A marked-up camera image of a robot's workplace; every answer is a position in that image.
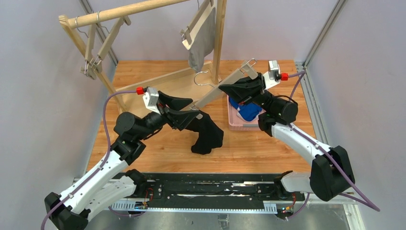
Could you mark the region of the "blue white underwear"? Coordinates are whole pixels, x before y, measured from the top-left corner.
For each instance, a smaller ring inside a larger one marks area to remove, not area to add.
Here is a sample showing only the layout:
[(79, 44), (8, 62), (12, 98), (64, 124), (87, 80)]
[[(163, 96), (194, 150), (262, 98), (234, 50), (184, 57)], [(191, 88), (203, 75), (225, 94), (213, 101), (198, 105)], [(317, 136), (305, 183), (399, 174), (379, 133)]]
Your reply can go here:
[(234, 108), (234, 110), (236, 110), (237, 116), (246, 122), (254, 121), (262, 112), (262, 108), (254, 103), (240, 105), (230, 97), (228, 98), (228, 101), (229, 104)]

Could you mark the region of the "black underwear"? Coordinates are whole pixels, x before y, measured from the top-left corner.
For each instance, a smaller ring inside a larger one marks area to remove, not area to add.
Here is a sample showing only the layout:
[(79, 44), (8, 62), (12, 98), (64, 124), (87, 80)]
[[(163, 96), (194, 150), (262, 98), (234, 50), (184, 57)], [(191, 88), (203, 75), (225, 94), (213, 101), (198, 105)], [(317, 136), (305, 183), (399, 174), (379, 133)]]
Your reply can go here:
[(224, 131), (216, 125), (207, 113), (201, 110), (199, 112), (202, 118), (194, 118), (186, 130), (198, 133), (195, 144), (191, 146), (191, 152), (205, 155), (211, 153), (212, 149), (223, 146)]

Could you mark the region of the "wooden clip hanger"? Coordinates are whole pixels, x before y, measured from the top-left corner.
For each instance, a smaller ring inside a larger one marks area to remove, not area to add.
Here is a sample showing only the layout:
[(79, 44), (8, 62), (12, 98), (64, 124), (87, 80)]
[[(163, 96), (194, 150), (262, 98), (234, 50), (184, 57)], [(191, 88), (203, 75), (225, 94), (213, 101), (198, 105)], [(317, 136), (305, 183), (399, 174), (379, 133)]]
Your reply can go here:
[(93, 69), (97, 69), (99, 66), (101, 66), (101, 62), (105, 59), (107, 56), (108, 52), (110, 51), (112, 44), (114, 40), (116, 39), (120, 28), (123, 24), (131, 25), (131, 20), (129, 19), (128, 16), (120, 17), (116, 20), (114, 23), (113, 27), (111, 28), (108, 36), (106, 37), (105, 41), (103, 42), (96, 58), (94, 58), (91, 63), (90, 67)]

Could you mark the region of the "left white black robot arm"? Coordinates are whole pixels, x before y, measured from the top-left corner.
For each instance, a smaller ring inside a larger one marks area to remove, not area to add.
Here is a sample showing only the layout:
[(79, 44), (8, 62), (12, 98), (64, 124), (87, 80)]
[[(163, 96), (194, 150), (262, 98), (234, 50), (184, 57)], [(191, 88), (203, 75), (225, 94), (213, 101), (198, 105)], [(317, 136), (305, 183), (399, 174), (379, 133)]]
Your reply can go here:
[(123, 112), (118, 116), (114, 127), (118, 137), (107, 141), (101, 160), (66, 190), (45, 197), (46, 216), (41, 229), (51, 221), (59, 230), (83, 230), (100, 212), (144, 188), (146, 179), (137, 170), (127, 171), (113, 184), (110, 180), (142, 154), (146, 139), (165, 125), (184, 130), (199, 114), (186, 110), (191, 98), (169, 96), (153, 87), (139, 87), (134, 93), (142, 96), (148, 114), (138, 117)]

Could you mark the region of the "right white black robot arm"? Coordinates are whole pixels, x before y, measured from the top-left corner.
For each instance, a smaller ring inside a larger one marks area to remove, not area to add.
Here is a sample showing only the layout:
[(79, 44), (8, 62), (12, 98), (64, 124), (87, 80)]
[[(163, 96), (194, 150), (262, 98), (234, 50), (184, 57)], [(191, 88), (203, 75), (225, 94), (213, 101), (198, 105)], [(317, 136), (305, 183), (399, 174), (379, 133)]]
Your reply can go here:
[(287, 73), (266, 72), (254, 79), (244, 77), (235, 83), (223, 83), (218, 88), (239, 105), (260, 106), (264, 111), (258, 116), (260, 130), (287, 144), (311, 166), (308, 174), (287, 171), (276, 179), (281, 193), (313, 193), (329, 201), (355, 185), (348, 153), (341, 146), (333, 148), (316, 140), (294, 124), (298, 103), (289, 96), (269, 91), (288, 78)]

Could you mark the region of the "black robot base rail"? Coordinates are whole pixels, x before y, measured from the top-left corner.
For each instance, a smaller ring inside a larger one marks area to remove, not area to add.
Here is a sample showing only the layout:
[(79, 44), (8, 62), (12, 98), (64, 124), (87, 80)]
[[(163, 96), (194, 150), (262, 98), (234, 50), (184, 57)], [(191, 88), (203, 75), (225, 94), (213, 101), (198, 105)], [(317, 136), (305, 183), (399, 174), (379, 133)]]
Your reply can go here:
[(114, 201), (113, 210), (169, 212), (277, 213), (305, 201), (301, 192), (282, 191), (280, 174), (145, 173), (131, 195)]

